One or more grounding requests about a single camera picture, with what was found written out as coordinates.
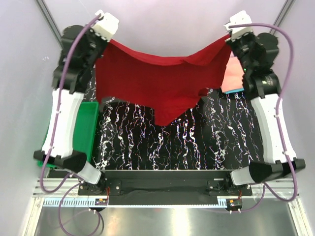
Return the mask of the red t shirt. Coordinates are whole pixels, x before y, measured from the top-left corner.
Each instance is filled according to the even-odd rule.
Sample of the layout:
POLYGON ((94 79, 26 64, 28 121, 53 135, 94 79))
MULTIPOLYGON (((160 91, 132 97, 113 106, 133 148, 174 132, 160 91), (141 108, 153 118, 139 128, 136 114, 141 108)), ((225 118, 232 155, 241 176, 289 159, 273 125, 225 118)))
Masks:
POLYGON ((228 35, 185 57, 134 51, 114 40, 95 63, 96 98, 146 106, 165 126, 193 108, 208 89, 221 87, 231 48, 228 35))

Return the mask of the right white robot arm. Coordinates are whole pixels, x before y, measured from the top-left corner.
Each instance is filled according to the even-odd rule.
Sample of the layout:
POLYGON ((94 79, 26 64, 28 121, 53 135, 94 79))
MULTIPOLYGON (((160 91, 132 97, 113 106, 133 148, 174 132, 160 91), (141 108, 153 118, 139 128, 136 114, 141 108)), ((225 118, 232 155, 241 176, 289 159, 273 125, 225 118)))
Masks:
POLYGON ((243 88, 257 116, 263 143, 263 162, 252 161, 247 167, 232 171, 230 179, 223 183, 224 191, 234 195, 241 185, 294 177, 306 164, 297 158, 290 143, 280 98, 282 89, 272 70, 279 53, 277 38, 269 33, 247 32, 231 36, 226 43, 244 72, 243 88))

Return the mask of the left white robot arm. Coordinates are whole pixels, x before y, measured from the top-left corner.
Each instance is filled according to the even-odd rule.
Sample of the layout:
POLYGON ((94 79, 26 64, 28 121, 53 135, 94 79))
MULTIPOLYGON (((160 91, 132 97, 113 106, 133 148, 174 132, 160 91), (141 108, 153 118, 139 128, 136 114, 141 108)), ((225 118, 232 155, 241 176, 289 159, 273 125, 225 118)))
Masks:
POLYGON ((101 179, 101 171, 88 162, 86 154, 74 150, 73 135, 95 62, 115 33, 100 24, 74 25, 63 31, 60 59, 53 72, 50 123, 42 148, 33 154, 38 161, 77 174, 97 195, 106 190, 106 182, 101 179))

